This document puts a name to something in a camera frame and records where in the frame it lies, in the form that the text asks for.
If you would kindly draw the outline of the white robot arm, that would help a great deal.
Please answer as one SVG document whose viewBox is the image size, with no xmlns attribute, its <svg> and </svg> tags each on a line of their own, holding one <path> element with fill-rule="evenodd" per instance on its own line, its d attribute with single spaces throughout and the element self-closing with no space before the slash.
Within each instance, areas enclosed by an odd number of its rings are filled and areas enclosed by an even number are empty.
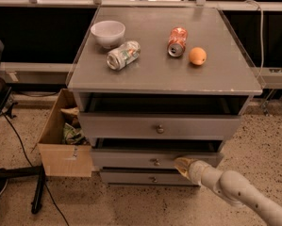
<svg viewBox="0 0 282 226">
<path fill-rule="evenodd" d="M 205 186 L 233 206 L 247 206 L 268 226 L 282 226 L 282 206 L 265 197 L 240 173 L 222 171 L 204 161 L 186 157 L 176 158 L 174 166 L 194 185 Z"/>
</svg>

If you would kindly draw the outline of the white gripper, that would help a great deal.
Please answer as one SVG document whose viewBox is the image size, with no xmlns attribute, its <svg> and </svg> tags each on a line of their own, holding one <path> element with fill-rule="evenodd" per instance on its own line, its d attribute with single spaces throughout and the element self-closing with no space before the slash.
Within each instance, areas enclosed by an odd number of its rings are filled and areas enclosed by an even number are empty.
<svg viewBox="0 0 282 226">
<path fill-rule="evenodd" d="M 213 168 L 204 161 L 195 161 L 188 157 L 177 157 L 174 160 L 174 167 L 182 176 L 188 177 L 194 185 L 209 189 L 216 186 L 223 174 L 221 170 Z"/>
</svg>

